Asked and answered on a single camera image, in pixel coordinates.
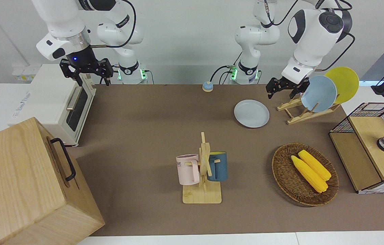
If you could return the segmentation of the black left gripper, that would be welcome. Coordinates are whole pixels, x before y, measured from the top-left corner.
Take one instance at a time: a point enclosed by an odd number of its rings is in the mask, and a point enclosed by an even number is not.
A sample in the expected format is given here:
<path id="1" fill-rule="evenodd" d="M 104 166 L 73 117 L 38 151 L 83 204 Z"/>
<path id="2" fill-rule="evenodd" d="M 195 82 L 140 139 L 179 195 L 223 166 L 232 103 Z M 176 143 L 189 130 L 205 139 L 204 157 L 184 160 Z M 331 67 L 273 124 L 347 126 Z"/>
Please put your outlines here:
<path id="1" fill-rule="evenodd" d="M 268 93 L 268 99 L 271 99 L 274 96 L 274 93 L 280 92 L 282 90 L 292 90 L 289 97 L 293 99 L 297 94 L 304 93 L 310 85 L 310 80 L 308 77 L 302 79 L 299 84 L 295 84 L 291 82 L 289 79 L 285 77 L 281 77 L 280 79 L 272 78 L 266 85 L 266 91 Z"/>

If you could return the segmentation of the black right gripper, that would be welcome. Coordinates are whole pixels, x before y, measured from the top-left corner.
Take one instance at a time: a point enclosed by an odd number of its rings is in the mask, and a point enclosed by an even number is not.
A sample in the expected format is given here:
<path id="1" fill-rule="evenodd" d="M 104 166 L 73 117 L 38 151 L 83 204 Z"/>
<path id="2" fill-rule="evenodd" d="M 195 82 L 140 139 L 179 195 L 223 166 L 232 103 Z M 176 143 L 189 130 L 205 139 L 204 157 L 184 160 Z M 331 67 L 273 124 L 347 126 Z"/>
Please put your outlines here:
<path id="1" fill-rule="evenodd" d="M 87 48 L 68 54 L 59 64 L 64 76 L 72 78 L 82 87 L 83 80 L 79 74 L 96 74 L 103 78 L 106 86 L 111 84 L 111 77 L 114 76 L 113 67 L 107 58 L 97 60 L 93 48 Z"/>

